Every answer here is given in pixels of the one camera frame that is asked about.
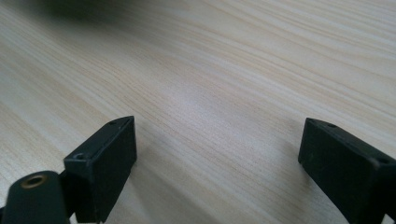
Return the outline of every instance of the black plastic part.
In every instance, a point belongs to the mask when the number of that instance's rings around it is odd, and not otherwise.
[[[306,119],[299,163],[349,223],[396,218],[396,160],[343,129]]]
[[[43,171],[15,182],[9,189],[1,223],[69,223],[58,174]]]
[[[105,222],[136,161],[134,117],[103,126],[64,158],[61,174],[68,214]]]

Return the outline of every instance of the screw hole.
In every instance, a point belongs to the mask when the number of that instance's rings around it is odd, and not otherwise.
[[[378,158],[377,159],[379,162],[384,163],[384,164],[388,164],[389,161],[387,159],[383,159],[383,158]]]
[[[85,156],[84,156],[84,153],[78,153],[78,154],[74,155],[73,158],[77,159],[77,160],[84,160]]]
[[[21,186],[24,189],[33,189],[35,187],[42,185],[44,182],[46,182],[46,180],[47,180],[46,175],[33,175],[28,179],[26,179],[25,181],[23,181],[21,183]]]

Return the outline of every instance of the wood grain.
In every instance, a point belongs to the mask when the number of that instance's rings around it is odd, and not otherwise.
[[[396,2],[0,1],[0,204],[134,115],[107,223],[347,223],[297,155],[307,117],[396,157]]]

